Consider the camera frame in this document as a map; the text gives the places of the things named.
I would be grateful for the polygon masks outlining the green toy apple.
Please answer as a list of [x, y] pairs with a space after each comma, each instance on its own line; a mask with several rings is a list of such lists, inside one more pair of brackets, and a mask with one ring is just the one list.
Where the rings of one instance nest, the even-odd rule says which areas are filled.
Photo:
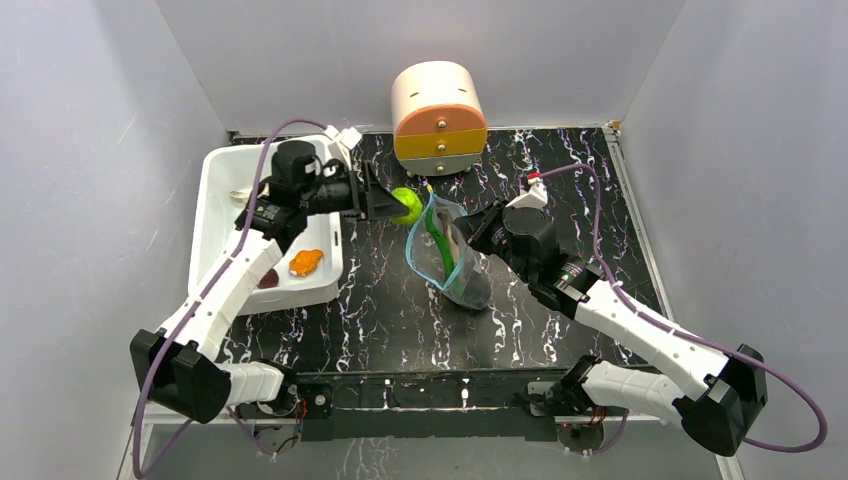
[[391, 191], [395, 199], [407, 207], [407, 214], [392, 219], [392, 222], [401, 226], [412, 226], [421, 217], [424, 205], [416, 191], [408, 187], [397, 187]]

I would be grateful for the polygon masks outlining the grey toy fish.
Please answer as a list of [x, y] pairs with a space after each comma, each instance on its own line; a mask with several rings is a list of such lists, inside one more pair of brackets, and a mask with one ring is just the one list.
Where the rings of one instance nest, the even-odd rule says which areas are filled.
[[451, 254], [454, 266], [458, 266], [462, 258], [463, 246], [460, 242], [461, 237], [456, 233], [456, 228], [453, 223], [453, 217], [447, 213], [440, 213], [438, 217], [444, 227], [444, 235], [448, 243], [448, 249]]

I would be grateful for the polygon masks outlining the clear zip top bag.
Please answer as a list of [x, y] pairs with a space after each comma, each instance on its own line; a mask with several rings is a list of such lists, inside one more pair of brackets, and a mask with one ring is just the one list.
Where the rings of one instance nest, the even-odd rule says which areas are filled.
[[466, 244], [454, 221], [466, 210], [429, 192], [423, 212], [412, 225], [405, 246], [408, 266], [455, 305], [474, 311], [490, 306], [492, 286], [482, 257]]

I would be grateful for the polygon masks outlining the green toy chili pepper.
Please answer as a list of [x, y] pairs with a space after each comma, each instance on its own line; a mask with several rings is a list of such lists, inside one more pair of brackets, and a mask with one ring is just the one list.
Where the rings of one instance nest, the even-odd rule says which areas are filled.
[[447, 278], [449, 278], [452, 275], [455, 266], [448, 249], [448, 243], [446, 241], [445, 235], [437, 228], [433, 217], [434, 210], [430, 208], [424, 214], [425, 228], [438, 248], [442, 260], [444, 274]]

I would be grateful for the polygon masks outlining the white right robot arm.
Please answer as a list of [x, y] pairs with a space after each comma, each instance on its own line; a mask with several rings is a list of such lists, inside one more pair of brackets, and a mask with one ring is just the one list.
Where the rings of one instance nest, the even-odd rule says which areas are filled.
[[695, 343], [691, 333], [618, 294], [600, 268], [560, 245], [541, 210], [495, 201], [455, 219], [453, 229], [471, 249], [501, 259], [540, 304], [603, 333], [654, 369], [584, 355], [548, 390], [529, 394], [538, 413], [622, 408], [678, 426], [714, 454], [736, 454], [767, 402], [760, 368]]

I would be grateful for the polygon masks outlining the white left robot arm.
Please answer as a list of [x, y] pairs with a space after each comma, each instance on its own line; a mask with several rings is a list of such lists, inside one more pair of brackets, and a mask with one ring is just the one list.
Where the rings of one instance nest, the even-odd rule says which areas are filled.
[[350, 165], [350, 150], [342, 140], [319, 147], [316, 137], [265, 141], [247, 207], [200, 287], [156, 331], [141, 329], [130, 342], [140, 389], [136, 421], [150, 402], [201, 424], [242, 404], [262, 404], [275, 416], [294, 411], [299, 391], [290, 368], [269, 360], [222, 364], [217, 356], [240, 310], [310, 218], [375, 221], [408, 214], [370, 162]]

